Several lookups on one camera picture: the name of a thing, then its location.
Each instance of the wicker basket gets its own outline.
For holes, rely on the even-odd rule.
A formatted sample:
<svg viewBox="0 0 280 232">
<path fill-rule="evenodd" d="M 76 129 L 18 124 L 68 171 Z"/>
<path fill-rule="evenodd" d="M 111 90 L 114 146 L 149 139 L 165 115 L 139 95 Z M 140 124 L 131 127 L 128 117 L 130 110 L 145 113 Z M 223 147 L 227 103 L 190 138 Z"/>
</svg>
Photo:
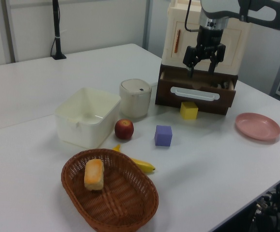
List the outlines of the wicker basket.
<svg viewBox="0 0 280 232">
<path fill-rule="evenodd" d="M 85 165 L 91 159 L 104 164 L 104 187 L 84 186 Z M 64 165 L 62 185 L 78 212 L 98 232 L 133 232 L 156 213 L 158 194 L 152 181 L 126 155 L 110 149 L 92 149 L 73 156 Z"/>
</svg>

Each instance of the cream cabinet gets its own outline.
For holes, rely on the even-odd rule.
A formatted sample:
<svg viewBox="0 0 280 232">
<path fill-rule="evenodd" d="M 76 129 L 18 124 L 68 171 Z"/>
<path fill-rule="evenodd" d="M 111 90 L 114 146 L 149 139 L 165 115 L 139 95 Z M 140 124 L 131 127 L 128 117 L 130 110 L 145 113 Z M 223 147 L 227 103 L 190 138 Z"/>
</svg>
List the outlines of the cream cabinet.
<svg viewBox="0 0 280 232">
<path fill-rule="evenodd" d="M 168 25 L 165 45 L 162 55 L 162 64 L 176 67 L 185 67 L 183 64 L 187 46 L 196 47 L 197 32 L 185 30 L 185 17 L 188 1 L 178 0 L 171 3 L 168 9 Z M 199 1 L 193 1 L 187 21 L 188 29 L 199 28 L 201 5 Z M 237 19 L 229 19 L 228 26 L 223 31 L 221 43 L 226 45 L 224 61 L 215 69 L 216 73 L 237 75 L 244 55 L 246 41 L 250 31 L 250 24 L 240 22 Z M 196 70 L 207 71 L 210 61 L 202 60 L 196 66 Z"/>
</svg>

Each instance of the banana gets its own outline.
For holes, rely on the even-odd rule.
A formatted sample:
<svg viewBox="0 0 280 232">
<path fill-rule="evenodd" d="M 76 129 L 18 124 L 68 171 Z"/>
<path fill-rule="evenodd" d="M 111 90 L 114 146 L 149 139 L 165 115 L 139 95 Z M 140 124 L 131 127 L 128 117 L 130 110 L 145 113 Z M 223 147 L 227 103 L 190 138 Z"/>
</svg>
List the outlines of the banana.
<svg viewBox="0 0 280 232">
<path fill-rule="evenodd" d="M 113 147 L 112 150 L 120 152 L 120 144 L 118 144 L 116 147 Z M 155 167 L 148 162 L 133 158 L 131 158 L 131 160 L 135 162 L 135 164 L 145 173 L 151 173 L 155 170 Z"/>
</svg>

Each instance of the white drawer handle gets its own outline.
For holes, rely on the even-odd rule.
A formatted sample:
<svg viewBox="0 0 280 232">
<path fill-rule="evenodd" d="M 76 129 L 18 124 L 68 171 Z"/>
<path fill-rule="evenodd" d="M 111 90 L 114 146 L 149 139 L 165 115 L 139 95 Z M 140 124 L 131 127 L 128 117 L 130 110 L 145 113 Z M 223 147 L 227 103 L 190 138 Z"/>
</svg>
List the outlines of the white drawer handle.
<svg viewBox="0 0 280 232">
<path fill-rule="evenodd" d="M 213 101 L 218 100 L 220 98 L 220 95 L 218 93 L 210 93 L 179 87 L 171 87 L 171 93 L 174 93 L 175 95 L 180 97 L 199 99 L 205 101 Z"/>
</svg>

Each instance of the red apple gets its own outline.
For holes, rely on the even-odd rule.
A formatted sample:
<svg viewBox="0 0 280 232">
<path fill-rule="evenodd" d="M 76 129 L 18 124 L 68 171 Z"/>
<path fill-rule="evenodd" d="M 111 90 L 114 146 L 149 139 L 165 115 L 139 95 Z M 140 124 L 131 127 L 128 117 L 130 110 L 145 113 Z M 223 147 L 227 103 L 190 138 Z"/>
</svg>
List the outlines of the red apple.
<svg viewBox="0 0 280 232">
<path fill-rule="evenodd" d="M 133 123 L 129 119 L 118 120 L 115 124 L 115 135 L 119 139 L 130 139 L 133 131 Z"/>
</svg>

